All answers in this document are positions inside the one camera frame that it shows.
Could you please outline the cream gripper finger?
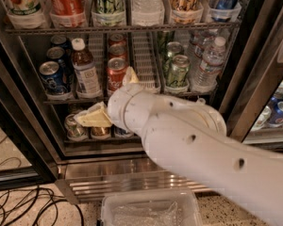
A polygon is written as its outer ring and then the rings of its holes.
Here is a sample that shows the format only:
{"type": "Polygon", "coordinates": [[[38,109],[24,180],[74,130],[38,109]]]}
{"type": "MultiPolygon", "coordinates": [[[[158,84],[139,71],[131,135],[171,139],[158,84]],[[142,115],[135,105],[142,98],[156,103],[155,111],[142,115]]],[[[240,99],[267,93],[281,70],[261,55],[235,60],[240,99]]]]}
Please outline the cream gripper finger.
{"type": "Polygon", "coordinates": [[[101,102],[75,114],[75,121],[83,127],[111,127],[107,106],[101,102]]]}
{"type": "Polygon", "coordinates": [[[132,67],[128,67],[125,71],[125,76],[123,78],[123,85],[128,85],[131,83],[138,83],[139,78],[136,75],[134,69],[132,67]]]}

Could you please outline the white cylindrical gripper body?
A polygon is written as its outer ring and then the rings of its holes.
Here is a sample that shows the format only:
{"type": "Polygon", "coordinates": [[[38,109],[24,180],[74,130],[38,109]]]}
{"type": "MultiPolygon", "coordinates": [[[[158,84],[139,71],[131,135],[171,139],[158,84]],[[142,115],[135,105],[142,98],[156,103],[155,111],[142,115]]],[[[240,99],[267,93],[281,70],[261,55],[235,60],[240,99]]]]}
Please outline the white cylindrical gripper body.
{"type": "Polygon", "coordinates": [[[155,95],[139,84],[117,89],[108,100],[108,115],[114,125],[140,136],[154,104],[155,95]]]}

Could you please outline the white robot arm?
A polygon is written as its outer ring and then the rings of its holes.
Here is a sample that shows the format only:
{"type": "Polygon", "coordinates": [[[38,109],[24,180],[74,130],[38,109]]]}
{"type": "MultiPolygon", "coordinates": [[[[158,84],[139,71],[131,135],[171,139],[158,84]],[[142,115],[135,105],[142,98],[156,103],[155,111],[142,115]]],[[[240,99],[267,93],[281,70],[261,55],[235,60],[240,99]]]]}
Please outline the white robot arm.
{"type": "Polygon", "coordinates": [[[124,80],[107,104],[75,115],[84,127],[112,124],[141,138],[161,168],[201,183],[272,226],[283,226],[283,154],[251,147],[226,135],[209,105],[154,94],[124,80]]]}

